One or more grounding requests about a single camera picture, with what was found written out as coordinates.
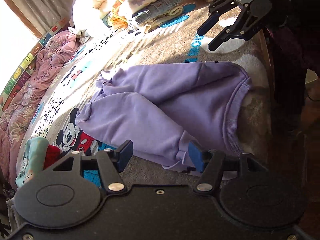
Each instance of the pink blanket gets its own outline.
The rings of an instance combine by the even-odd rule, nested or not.
[[[76,36],[63,31],[38,53],[36,69],[0,117],[0,165],[4,178],[16,188],[16,161],[33,114],[63,65],[78,48]]]

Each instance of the bed sheet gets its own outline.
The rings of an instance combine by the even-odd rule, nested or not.
[[[91,38],[81,45],[61,69],[39,104],[21,144],[17,173],[20,170],[25,143],[32,137],[46,137],[49,143],[59,147],[63,154],[70,150],[79,150],[90,155],[105,147],[75,125],[75,112],[92,97],[96,89],[95,80],[101,70],[194,61],[232,61],[247,71],[254,88],[242,103],[237,134],[245,152],[251,152],[265,160],[270,135],[270,104],[267,72],[259,46],[252,40],[232,39],[216,51],[209,51],[208,43],[223,27],[216,24],[205,36],[198,36],[197,28],[207,19],[207,3],[184,0],[183,8],[184,13],[181,16],[151,33],[110,29],[108,35]],[[239,12],[239,8],[235,8],[224,14],[220,20],[232,20]],[[122,176],[129,184],[134,181],[183,183],[193,180],[192,176],[182,179],[174,173],[164,172],[167,171],[162,171],[160,165],[133,157]]]

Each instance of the silver rivet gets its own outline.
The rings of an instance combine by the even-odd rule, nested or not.
[[[197,190],[199,191],[210,191],[213,187],[208,183],[201,183],[197,186]]]
[[[23,237],[22,237],[23,240],[33,240],[33,236],[32,235],[29,235],[29,234],[25,234]]]
[[[295,235],[290,235],[288,236],[287,240],[298,240],[298,238]]]
[[[156,193],[157,193],[158,195],[163,195],[163,194],[164,194],[164,190],[159,189],[159,190],[156,191]]]
[[[108,186],[108,189],[112,190],[112,191],[120,191],[124,189],[124,185],[122,183],[119,182],[115,182],[115,183],[111,183]]]

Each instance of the wooden floor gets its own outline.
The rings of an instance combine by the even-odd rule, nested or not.
[[[320,80],[309,91],[320,99]],[[275,137],[269,151],[269,166],[303,188],[309,204],[300,227],[320,239],[320,102],[306,99],[296,140]]]

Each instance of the red garment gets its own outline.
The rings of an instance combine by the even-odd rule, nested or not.
[[[47,154],[45,156],[45,160],[43,164],[43,169],[45,170],[46,168],[54,164],[59,159],[59,155],[60,155],[60,149],[58,147],[55,147],[49,144],[47,148]]]

